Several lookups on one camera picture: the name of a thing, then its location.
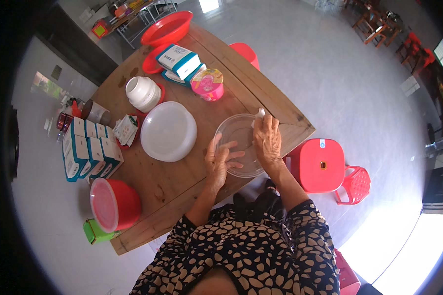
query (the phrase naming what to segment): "red bowl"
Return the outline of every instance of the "red bowl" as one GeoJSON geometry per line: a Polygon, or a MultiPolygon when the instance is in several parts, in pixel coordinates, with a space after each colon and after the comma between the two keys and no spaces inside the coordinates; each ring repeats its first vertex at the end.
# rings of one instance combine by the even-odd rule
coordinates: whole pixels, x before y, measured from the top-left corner
{"type": "Polygon", "coordinates": [[[158,46],[156,49],[151,51],[142,62],[142,71],[146,74],[162,73],[164,69],[157,62],[156,56],[158,56],[161,52],[164,51],[164,49],[169,47],[169,45],[171,44],[179,45],[178,43],[166,43],[158,46]]]}
{"type": "MultiPolygon", "coordinates": [[[[132,145],[134,145],[135,144],[135,141],[138,139],[138,137],[139,137],[139,130],[141,129],[141,124],[142,124],[142,119],[140,119],[140,117],[138,116],[138,114],[129,114],[130,116],[136,116],[136,122],[138,123],[138,130],[136,131],[136,134],[135,134],[135,139],[133,140],[133,143],[132,143],[132,145]]],[[[118,140],[118,138],[116,138],[116,140],[117,140],[117,145],[120,147],[120,149],[122,149],[122,150],[127,150],[127,149],[129,149],[130,148],[130,146],[129,145],[121,145],[121,143],[120,143],[120,141],[118,140]]]]}
{"type": "Polygon", "coordinates": [[[161,18],[142,35],[141,44],[156,48],[162,44],[179,41],[189,32],[193,16],[190,11],[179,11],[161,18]]]}
{"type": "MultiPolygon", "coordinates": [[[[159,88],[161,89],[161,98],[159,99],[158,104],[161,104],[164,101],[164,96],[166,95],[166,89],[164,88],[164,86],[161,83],[156,83],[156,85],[159,86],[159,88]]],[[[146,116],[149,113],[143,113],[142,111],[140,111],[139,109],[136,109],[136,114],[138,114],[138,116],[142,117],[142,118],[146,118],[146,116]]]]}

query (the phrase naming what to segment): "pink cup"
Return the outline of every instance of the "pink cup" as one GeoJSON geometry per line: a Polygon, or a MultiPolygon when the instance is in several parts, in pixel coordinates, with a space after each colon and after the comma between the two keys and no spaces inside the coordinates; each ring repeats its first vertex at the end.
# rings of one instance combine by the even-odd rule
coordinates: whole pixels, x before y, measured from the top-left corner
{"type": "Polygon", "coordinates": [[[207,68],[195,75],[192,91],[207,102],[215,102],[223,96],[223,74],[215,68],[207,68]]]}

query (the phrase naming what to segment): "patterned blouse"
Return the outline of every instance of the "patterned blouse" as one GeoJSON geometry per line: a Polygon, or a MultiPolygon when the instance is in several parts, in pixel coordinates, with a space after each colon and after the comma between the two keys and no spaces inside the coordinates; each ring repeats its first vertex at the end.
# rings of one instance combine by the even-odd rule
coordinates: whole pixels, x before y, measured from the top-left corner
{"type": "Polygon", "coordinates": [[[260,223],[234,215],[225,205],[200,227],[183,216],[130,294],[187,294],[215,267],[239,294],[340,293],[328,224],[311,200],[290,210],[286,224],[267,213],[260,223]]]}

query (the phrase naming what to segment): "woman's left hand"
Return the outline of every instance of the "woman's left hand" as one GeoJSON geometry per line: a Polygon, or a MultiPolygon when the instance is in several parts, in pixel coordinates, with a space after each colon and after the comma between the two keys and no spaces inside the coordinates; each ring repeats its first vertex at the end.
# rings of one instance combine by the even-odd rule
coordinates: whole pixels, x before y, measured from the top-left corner
{"type": "Polygon", "coordinates": [[[230,162],[231,159],[243,157],[244,151],[235,151],[230,153],[230,148],[238,145],[237,141],[226,143],[215,152],[215,145],[222,138],[221,133],[217,133],[215,137],[210,141],[207,148],[207,155],[205,156],[205,163],[207,166],[207,188],[217,193],[226,180],[226,169],[229,168],[242,168],[243,164],[238,162],[230,162]]]}

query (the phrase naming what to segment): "red plastic stool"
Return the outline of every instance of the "red plastic stool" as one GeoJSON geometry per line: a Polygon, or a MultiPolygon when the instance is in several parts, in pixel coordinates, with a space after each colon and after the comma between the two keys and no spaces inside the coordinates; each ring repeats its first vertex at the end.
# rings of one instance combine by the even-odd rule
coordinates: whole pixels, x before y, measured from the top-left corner
{"type": "Polygon", "coordinates": [[[361,282],[354,273],[353,269],[349,267],[343,255],[337,249],[334,249],[336,254],[336,267],[340,270],[340,294],[341,295],[356,295],[359,291],[361,282]]]}
{"type": "Polygon", "coordinates": [[[344,178],[342,186],[348,194],[349,201],[342,202],[336,191],[338,205],[356,205],[369,195],[371,189],[371,178],[365,168],[359,166],[346,166],[346,170],[354,169],[352,174],[344,178]]]}
{"type": "Polygon", "coordinates": [[[251,63],[259,71],[259,62],[257,61],[257,55],[248,44],[244,43],[233,43],[230,45],[237,53],[242,57],[246,58],[249,63],[251,63]]]}
{"type": "Polygon", "coordinates": [[[290,173],[306,193],[333,192],[343,182],[343,148],[333,139],[309,139],[286,158],[291,160],[290,173]]]}

